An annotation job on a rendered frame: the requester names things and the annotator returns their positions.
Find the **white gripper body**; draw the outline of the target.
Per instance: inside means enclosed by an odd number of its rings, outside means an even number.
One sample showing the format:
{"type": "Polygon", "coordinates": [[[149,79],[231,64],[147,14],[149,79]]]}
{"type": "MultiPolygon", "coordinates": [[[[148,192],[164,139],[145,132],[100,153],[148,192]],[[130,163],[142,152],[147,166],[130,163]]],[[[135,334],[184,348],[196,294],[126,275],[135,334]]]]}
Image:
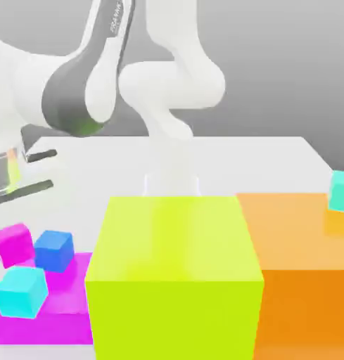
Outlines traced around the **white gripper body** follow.
{"type": "Polygon", "coordinates": [[[0,196],[0,225],[36,224],[59,213],[57,182],[52,179],[0,196]]]}

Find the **small magenta cube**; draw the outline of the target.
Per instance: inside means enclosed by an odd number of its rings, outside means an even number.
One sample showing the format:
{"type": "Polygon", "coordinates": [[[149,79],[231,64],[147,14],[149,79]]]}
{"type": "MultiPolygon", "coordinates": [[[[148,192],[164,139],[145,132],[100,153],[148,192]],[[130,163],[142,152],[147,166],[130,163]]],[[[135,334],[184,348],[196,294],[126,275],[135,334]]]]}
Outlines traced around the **small magenta cube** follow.
{"type": "Polygon", "coordinates": [[[26,225],[19,223],[0,229],[0,258],[5,269],[34,255],[32,236],[26,225]]]}

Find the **large orange box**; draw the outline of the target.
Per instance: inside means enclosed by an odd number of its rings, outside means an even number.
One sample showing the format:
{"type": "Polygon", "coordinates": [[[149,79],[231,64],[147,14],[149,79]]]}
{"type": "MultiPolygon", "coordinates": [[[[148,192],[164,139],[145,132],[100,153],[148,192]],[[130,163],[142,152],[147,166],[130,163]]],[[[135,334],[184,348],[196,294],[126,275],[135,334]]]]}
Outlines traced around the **large orange box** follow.
{"type": "Polygon", "coordinates": [[[238,197],[265,278],[255,360],[344,360],[344,236],[323,193],[238,197]]]}

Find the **small orange cube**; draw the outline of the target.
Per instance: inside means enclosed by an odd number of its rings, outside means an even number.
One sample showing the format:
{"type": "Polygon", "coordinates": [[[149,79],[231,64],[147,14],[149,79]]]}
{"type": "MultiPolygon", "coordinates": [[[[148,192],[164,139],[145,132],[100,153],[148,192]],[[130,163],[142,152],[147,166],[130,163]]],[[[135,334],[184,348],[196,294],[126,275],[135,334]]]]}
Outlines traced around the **small orange cube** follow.
{"type": "Polygon", "coordinates": [[[344,236],[344,212],[325,211],[324,225],[328,234],[333,236],[344,236]]]}

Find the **small cyan cube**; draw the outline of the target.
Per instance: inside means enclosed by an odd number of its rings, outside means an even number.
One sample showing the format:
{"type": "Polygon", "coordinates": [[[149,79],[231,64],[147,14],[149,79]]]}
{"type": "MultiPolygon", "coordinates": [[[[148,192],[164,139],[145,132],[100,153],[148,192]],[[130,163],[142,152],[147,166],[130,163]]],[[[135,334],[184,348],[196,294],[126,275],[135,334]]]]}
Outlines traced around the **small cyan cube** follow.
{"type": "Polygon", "coordinates": [[[7,318],[35,319],[48,295],[43,269],[12,266],[0,281],[0,314],[7,318]]]}

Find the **small blue cube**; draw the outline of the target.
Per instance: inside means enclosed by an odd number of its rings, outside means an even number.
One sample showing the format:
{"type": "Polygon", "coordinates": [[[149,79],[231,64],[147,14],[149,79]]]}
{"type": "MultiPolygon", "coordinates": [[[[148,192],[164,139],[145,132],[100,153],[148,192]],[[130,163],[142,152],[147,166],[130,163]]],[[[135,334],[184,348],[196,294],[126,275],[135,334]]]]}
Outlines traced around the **small blue cube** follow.
{"type": "Polygon", "coordinates": [[[45,271],[63,273],[75,255],[72,234],[46,230],[34,243],[34,252],[36,267],[45,271]]]}

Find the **large magenta box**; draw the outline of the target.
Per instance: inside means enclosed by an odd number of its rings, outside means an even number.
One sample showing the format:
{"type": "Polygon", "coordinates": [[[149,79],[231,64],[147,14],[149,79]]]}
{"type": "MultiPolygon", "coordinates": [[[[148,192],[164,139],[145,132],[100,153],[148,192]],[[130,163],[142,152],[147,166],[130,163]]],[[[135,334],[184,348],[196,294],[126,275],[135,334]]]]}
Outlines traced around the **large magenta box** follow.
{"type": "Polygon", "coordinates": [[[77,252],[63,273],[46,272],[49,296],[35,319],[0,315],[0,345],[92,345],[84,279],[90,252],[77,252]]]}

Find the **large yellow-green box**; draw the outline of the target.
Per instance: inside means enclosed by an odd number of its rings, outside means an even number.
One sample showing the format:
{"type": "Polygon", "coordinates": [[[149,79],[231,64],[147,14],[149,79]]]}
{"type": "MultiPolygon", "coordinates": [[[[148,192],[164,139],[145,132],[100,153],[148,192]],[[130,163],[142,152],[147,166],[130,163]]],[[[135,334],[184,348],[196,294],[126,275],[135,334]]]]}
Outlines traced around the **large yellow-green box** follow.
{"type": "Polygon", "coordinates": [[[96,360],[253,360],[264,278],[235,196],[112,197],[85,284],[96,360]]]}

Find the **small turquoise cube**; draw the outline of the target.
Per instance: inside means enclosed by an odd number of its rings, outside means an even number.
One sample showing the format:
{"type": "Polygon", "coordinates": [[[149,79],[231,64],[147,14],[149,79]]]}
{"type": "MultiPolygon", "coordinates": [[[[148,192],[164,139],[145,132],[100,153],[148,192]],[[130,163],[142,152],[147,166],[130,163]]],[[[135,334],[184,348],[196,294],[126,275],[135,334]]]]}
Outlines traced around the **small turquoise cube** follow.
{"type": "Polygon", "coordinates": [[[333,171],[329,189],[328,207],[330,210],[344,212],[344,171],[333,171]]]}

